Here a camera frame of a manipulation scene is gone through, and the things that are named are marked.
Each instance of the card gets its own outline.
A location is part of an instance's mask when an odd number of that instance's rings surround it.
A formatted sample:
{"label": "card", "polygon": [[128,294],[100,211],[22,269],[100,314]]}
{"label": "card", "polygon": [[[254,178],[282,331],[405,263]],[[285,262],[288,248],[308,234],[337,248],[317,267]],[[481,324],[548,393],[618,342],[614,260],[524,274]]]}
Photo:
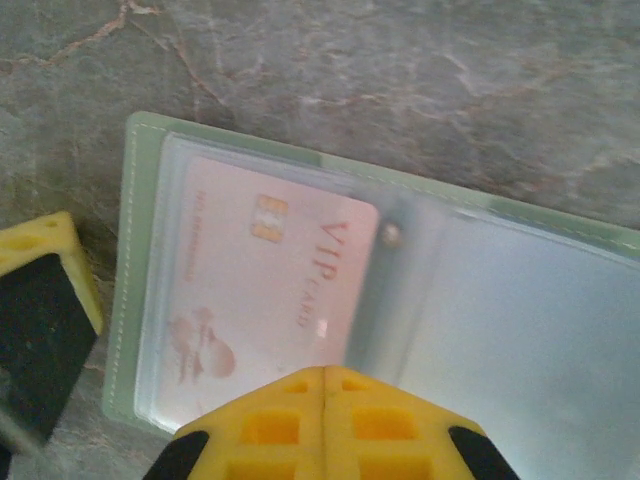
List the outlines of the card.
{"label": "card", "polygon": [[368,203],[208,158],[191,159],[181,191],[175,260],[158,272],[172,277],[168,308],[154,320],[166,328],[152,415],[169,431],[300,368],[341,364],[378,225]]}

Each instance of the yellow plastic part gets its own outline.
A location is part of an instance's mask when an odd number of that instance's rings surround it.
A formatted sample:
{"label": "yellow plastic part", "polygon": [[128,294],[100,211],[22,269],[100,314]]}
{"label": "yellow plastic part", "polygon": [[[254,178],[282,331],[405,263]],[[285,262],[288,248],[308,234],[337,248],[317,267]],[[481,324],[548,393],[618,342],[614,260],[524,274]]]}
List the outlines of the yellow plastic part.
{"label": "yellow plastic part", "polygon": [[189,480],[473,480],[448,429],[474,422],[342,367],[313,367],[181,428],[209,441]]}
{"label": "yellow plastic part", "polygon": [[58,212],[0,230],[0,276],[50,253],[64,268],[96,334],[103,326],[98,290],[71,215]]}

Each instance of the gray marble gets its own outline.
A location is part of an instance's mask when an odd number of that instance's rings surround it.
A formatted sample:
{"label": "gray marble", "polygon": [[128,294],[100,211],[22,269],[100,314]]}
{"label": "gray marble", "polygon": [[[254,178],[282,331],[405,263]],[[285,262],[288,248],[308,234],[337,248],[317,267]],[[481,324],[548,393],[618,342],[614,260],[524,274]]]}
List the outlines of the gray marble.
{"label": "gray marble", "polygon": [[[108,305],[124,122],[150,110],[640,228],[637,0],[9,0],[0,226],[67,209]],[[105,340],[13,479],[140,478]]]}

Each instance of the black grip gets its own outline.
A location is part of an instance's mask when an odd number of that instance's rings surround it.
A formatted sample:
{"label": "black grip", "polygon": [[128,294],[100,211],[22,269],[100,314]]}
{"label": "black grip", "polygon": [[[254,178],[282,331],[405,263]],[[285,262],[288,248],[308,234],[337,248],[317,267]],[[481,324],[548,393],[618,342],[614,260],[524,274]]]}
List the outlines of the black grip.
{"label": "black grip", "polygon": [[143,480],[187,480],[208,441],[209,434],[202,430],[173,440]]}
{"label": "black grip", "polygon": [[49,438],[96,338],[59,255],[0,275],[0,410]]}
{"label": "black grip", "polygon": [[484,435],[465,427],[451,427],[449,436],[476,480],[520,480]]}
{"label": "black grip", "polygon": [[11,452],[3,445],[0,445],[0,480],[9,478],[9,467],[11,466]]}

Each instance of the card holder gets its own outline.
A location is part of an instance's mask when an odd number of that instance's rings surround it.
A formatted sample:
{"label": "card holder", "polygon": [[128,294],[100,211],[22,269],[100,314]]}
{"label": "card holder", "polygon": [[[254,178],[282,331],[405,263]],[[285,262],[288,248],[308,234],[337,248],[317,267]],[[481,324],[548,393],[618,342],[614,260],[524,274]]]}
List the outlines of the card holder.
{"label": "card holder", "polygon": [[158,266],[178,248],[171,219],[189,158],[375,208],[366,276],[350,293],[357,309],[332,359],[478,421],[522,478],[635,468],[639,232],[146,113],[130,120],[127,142],[109,416],[172,429],[153,406],[166,350],[153,321],[172,288]]}

